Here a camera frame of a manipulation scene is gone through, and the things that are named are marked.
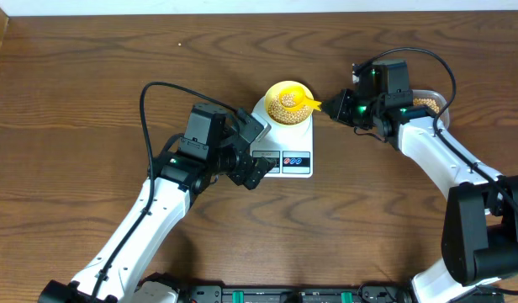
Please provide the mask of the yellow measuring scoop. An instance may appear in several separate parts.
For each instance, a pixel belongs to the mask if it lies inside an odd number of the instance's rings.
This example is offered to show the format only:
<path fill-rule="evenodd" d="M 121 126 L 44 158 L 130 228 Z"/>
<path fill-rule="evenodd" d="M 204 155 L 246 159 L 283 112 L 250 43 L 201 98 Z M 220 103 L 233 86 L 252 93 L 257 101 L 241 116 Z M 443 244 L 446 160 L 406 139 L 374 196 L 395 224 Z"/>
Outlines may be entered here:
<path fill-rule="evenodd" d="M 284 88 L 278 95 L 281 105 L 288 112 L 297 112 L 303 107 L 321 111 L 321 102 L 306 95 L 305 90 L 300 86 Z"/>

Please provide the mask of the pale yellow bowl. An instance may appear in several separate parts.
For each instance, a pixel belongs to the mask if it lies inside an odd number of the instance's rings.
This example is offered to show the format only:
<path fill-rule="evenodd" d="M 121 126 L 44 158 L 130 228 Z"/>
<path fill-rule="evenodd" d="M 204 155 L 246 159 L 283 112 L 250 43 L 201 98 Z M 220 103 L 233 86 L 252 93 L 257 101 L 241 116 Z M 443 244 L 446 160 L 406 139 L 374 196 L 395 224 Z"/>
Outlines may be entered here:
<path fill-rule="evenodd" d="M 264 102 L 265 104 L 263 105 L 263 108 L 267 111 L 267 108 L 268 106 L 270 105 L 271 101 L 272 101 L 272 98 L 274 96 L 278 96 L 279 93 L 286 87 L 292 87 L 292 86 L 300 86 L 302 87 L 305 92 L 306 92 L 306 95 L 310 98 L 314 98 L 313 95 L 311 94 L 311 92 L 302 84 L 302 83 L 299 83 L 299 82 L 294 82 L 294 81 L 283 81 L 283 82 L 278 82 L 276 83 L 275 85 L 273 85 L 272 87 L 269 88 L 269 90 L 267 91 L 266 93 L 266 96 L 265 96 L 265 99 L 264 99 Z"/>

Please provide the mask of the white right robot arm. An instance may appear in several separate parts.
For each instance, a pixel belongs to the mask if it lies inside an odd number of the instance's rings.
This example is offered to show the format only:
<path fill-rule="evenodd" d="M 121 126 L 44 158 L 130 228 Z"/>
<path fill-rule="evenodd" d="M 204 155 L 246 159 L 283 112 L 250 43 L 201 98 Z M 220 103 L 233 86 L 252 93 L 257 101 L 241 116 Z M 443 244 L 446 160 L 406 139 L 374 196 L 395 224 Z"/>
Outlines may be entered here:
<path fill-rule="evenodd" d="M 480 162 L 410 89 L 346 89 L 321 110 L 354 129 L 375 129 L 412 159 L 447 200 L 441 258 L 411 280 L 413 302 L 501 302 L 496 282 L 518 274 L 518 175 Z"/>

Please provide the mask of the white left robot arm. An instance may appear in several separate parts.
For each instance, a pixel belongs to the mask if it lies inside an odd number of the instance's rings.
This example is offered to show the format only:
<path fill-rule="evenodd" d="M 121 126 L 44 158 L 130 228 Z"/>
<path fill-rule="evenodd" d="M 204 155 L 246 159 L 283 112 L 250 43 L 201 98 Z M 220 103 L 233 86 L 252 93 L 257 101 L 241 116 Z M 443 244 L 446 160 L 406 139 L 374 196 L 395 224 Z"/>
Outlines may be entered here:
<path fill-rule="evenodd" d="M 258 114 L 197 104 L 185 132 L 171 136 L 129 214 L 97 256 L 69 284 L 51 280 L 40 302 L 130 302 L 169 231 L 187 214 L 211 178 L 226 175 L 254 189 L 275 162 L 249 153 L 271 126 Z"/>

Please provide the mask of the white digital kitchen scale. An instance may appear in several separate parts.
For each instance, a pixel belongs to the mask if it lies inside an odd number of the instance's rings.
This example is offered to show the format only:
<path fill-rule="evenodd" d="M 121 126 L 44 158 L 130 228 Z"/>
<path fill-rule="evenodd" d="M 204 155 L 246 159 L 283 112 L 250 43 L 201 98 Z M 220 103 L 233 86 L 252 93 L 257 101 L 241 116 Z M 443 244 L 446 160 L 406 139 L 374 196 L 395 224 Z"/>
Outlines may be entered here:
<path fill-rule="evenodd" d="M 265 157 L 275 162 L 266 177 L 310 178 L 314 172 L 313 117 L 296 125 L 282 125 L 268 115 L 265 105 L 265 98 L 261 98 L 252 116 L 266 121 L 270 130 L 261 139 L 251 143 L 251 156 Z"/>

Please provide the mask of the soybeans in bowl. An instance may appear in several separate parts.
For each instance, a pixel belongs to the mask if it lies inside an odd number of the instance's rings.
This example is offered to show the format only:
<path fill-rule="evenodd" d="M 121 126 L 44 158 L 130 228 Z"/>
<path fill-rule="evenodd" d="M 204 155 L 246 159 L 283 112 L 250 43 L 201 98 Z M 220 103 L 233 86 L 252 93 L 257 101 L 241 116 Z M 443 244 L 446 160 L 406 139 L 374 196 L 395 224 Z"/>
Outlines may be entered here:
<path fill-rule="evenodd" d="M 296 125 L 306 120 L 312 113 L 312 109 L 303 107 L 297 112 L 288 112 L 280 103 L 279 97 L 274 96 L 267 108 L 267 113 L 276 122 L 283 125 Z"/>

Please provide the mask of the soybeans pile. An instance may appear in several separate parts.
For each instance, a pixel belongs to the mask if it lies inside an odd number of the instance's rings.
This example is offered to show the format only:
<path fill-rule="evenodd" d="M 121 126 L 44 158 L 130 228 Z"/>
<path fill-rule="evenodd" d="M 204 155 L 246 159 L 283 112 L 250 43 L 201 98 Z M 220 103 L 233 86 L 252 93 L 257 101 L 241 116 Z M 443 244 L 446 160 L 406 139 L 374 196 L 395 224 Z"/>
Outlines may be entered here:
<path fill-rule="evenodd" d="M 433 98 L 414 98 L 413 104 L 414 106 L 425 105 L 436 114 L 438 114 L 441 109 L 439 104 Z"/>

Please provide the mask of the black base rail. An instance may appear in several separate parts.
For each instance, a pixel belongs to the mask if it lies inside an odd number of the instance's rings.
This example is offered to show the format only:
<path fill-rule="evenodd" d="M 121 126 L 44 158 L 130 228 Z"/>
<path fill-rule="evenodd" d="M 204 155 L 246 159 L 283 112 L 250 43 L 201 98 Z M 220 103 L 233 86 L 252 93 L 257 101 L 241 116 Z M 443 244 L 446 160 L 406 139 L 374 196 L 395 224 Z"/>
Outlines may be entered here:
<path fill-rule="evenodd" d="M 258 289 L 194 286 L 177 292 L 177 303 L 359 303 L 414 302 L 409 291 L 393 286 L 355 289 Z"/>

